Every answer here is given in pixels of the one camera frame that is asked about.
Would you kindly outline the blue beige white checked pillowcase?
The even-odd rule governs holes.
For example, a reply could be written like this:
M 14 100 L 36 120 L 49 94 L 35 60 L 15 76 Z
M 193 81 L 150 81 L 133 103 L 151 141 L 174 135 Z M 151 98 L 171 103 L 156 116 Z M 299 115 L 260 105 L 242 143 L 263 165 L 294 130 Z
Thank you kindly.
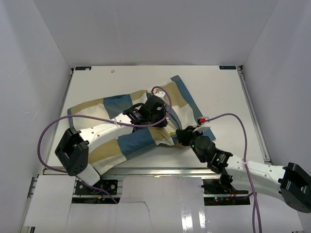
M 144 128 L 128 135 L 112 139 L 89 153 L 88 162 L 104 174 L 112 167 L 138 157 L 158 145 L 180 147 L 175 131 L 188 126 L 195 127 L 202 113 L 193 100 L 182 79 L 176 75 L 163 88 L 171 97 L 173 108 L 164 128 Z M 86 115 L 112 119 L 134 104 L 144 103 L 151 96 L 150 90 L 139 90 L 131 94 L 110 96 L 80 102 L 67 109 L 68 115 Z

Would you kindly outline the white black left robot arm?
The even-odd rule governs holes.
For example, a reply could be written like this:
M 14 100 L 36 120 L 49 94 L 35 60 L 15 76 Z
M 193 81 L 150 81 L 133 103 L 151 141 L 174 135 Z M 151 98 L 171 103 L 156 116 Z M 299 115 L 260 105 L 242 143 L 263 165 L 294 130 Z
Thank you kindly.
M 99 172 L 88 162 L 89 154 L 120 136 L 150 126 L 165 127 L 166 98 L 167 94 L 160 91 L 150 96 L 145 103 L 133 105 L 105 123 L 81 130 L 68 128 L 55 149 L 55 155 L 67 174 L 83 181 L 91 193 L 99 193 L 103 182 Z

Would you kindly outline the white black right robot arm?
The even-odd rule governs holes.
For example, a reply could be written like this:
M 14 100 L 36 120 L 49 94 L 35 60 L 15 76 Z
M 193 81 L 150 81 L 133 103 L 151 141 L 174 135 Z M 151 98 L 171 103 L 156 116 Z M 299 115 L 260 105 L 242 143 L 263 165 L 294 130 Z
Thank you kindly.
M 253 161 L 244 162 L 230 152 L 216 148 L 208 136 L 196 127 L 176 130 L 178 142 L 189 146 L 201 163 L 220 174 L 219 187 L 224 193 L 256 191 L 284 201 L 291 208 L 311 212 L 311 177 L 298 164 L 273 166 Z

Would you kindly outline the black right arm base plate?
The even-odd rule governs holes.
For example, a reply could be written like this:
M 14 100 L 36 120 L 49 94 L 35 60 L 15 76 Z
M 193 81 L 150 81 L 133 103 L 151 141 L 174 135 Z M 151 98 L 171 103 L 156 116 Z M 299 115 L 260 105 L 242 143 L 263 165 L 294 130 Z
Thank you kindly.
M 249 194 L 247 190 L 238 190 L 234 188 L 230 183 L 221 183 L 220 180 L 217 179 L 203 179 L 203 184 L 201 185 L 201 187 L 204 191 L 204 194 Z

